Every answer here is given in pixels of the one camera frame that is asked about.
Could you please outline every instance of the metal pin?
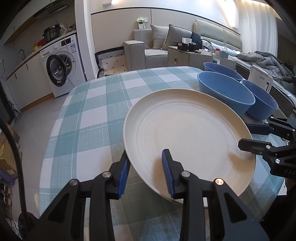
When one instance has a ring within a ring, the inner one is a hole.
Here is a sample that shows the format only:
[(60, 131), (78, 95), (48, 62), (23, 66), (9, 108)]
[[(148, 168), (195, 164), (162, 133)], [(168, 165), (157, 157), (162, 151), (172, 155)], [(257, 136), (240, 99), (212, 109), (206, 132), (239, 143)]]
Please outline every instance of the metal pin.
[(189, 177), (190, 176), (190, 172), (188, 172), (188, 171), (182, 171), (181, 175), (183, 177)]
[(218, 184), (218, 185), (222, 185), (224, 183), (224, 181), (221, 178), (217, 178), (215, 180), (215, 183)]
[(77, 179), (72, 179), (72, 180), (70, 180), (69, 184), (70, 184), (71, 186), (75, 186), (75, 185), (78, 184), (78, 180), (77, 180)]
[(103, 172), (103, 177), (111, 177), (111, 172)]

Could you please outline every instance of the gray pillow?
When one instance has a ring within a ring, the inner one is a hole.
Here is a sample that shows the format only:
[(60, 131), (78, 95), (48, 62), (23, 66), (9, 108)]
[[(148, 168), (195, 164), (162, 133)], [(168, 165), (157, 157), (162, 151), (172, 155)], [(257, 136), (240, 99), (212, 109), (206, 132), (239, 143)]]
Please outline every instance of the gray pillow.
[(156, 26), (150, 24), (152, 29), (152, 37), (153, 37), (153, 49), (161, 49), (163, 43), (165, 42), (165, 38), (168, 35), (168, 27)]
[(178, 46), (182, 42), (182, 38), (190, 39), (192, 32), (190, 30), (169, 25), (168, 35), (163, 44), (162, 50), (167, 50), (168, 46)]

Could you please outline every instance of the shoe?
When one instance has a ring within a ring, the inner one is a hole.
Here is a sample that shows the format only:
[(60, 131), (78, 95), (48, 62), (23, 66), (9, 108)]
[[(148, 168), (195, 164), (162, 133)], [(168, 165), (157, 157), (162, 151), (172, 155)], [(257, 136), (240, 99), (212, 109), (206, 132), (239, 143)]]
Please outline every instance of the shoe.
[(7, 194), (7, 195), (10, 195), (11, 194), (11, 187), (6, 185), (3, 182), (0, 182), (0, 191)]
[(6, 205), (11, 206), (11, 200), (3, 192), (0, 192), (0, 200)]

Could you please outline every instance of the red object on counter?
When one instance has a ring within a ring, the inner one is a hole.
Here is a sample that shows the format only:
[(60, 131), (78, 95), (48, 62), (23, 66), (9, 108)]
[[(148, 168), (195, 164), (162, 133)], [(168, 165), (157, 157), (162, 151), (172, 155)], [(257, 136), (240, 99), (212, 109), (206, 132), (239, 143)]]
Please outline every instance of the red object on counter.
[(37, 43), (37, 46), (43, 46), (45, 45), (45, 39), (41, 39), (38, 43)]

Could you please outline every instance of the faucet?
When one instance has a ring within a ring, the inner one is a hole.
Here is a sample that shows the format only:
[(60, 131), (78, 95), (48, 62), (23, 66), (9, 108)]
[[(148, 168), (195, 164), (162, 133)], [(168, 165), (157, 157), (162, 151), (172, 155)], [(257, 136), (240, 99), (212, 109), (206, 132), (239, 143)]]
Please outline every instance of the faucet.
[(20, 49), (19, 50), (19, 54), (20, 54), (20, 52), (22, 51), (22, 54), (24, 55), (24, 58), (23, 58), (23, 60), (25, 60), (25, 58), (26, 58), (26, 56), (25, 56), (25, 52), (24, 52), (24, 50), (23, 49)]

